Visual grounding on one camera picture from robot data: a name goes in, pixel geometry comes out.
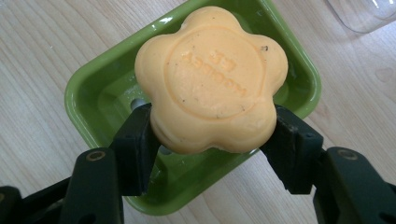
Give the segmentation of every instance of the soap speck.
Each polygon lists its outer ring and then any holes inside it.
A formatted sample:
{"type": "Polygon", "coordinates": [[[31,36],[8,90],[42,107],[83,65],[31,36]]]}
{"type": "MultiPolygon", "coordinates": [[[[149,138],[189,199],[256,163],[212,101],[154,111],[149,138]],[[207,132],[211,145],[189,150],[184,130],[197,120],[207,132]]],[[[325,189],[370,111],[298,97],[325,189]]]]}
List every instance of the soap speck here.
{"type": "Polygon", "coordinates": [[[268,51],[268,46],[262,46],[262,51],[268,51]]]}

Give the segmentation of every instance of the flower-shaped soap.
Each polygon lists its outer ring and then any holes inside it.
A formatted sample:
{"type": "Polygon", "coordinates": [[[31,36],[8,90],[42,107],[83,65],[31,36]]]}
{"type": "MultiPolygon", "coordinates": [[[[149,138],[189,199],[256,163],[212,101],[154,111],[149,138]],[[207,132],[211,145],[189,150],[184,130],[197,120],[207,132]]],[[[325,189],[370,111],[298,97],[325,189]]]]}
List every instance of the flower-shaped soap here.
{"type": "Polygon", "coordinates": [[[273,95],[288,61],[271,38],[246,33],[229,11],[203,7],[180,30],[151,38],[135,74],[152,102],[151,127],[169,149],[247,152],[276,126],[273,95]]]}

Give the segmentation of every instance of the green soap dish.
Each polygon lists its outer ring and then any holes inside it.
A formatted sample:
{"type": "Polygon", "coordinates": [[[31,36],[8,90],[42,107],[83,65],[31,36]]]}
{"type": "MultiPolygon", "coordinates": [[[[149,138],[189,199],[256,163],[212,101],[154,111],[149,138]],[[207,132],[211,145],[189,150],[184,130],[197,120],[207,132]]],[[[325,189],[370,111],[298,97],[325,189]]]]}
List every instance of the green soap dish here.
{"type": "MultiPolygon", "coordinates": [[[[89,147],[108,147],[131,113],[132,100],[149,100],[134,76],[134,58],[140,47],[155,35],[176,32],[191,12],[206,6],[223,7],[247,32],[276,40],[288,56],[290,69],[275,102],[300,118],[314,110],[321,89],[318,72],[270,0],[190,0],[85,64],[71,77],[64,98],[66,111],[89,147]]],[[[231,154],[209,149],[188,156],[159,152],[148,194],[126,199],[146,214],[173,213],[257,151],[231,154]]]]}

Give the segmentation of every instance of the wood grain surface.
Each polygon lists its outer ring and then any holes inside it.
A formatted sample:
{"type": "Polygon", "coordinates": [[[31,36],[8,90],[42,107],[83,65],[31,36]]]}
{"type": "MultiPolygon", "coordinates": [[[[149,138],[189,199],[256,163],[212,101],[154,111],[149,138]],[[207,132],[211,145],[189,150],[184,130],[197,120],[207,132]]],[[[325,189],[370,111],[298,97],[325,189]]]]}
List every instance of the wood grain surface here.
{"type": "MultiPolygon", "coordinates": [[[[0,0],[0,186],[23,196],[71,175],[88,147],[64,110],[83,64],[184,0],[0,0]]],[[[345,28],[324,0],[274,0],[322,80],[305,119],[325,147],[349,147],[396,184],[396,23],[345,28]]],[[[312,195],[291,196],[256,154],[178,212],[124,204],[126,223],[316,223],[312,195]]]]}

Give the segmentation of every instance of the soap bar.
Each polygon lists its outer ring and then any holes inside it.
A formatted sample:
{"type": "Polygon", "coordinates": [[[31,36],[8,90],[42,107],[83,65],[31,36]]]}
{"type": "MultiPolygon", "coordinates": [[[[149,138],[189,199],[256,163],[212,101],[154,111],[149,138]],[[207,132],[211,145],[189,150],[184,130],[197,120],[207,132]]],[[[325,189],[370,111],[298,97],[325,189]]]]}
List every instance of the soap bar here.
{"type": "Polygon", "coordinates": [[[152,103],[151,127],[180,154],[262,146],[275,129],[273,95],[287,71],[286,54],[273,39],[248,34],[220,7],[200,8],[176,33],[151,38],[135,61],[152,103]]]}

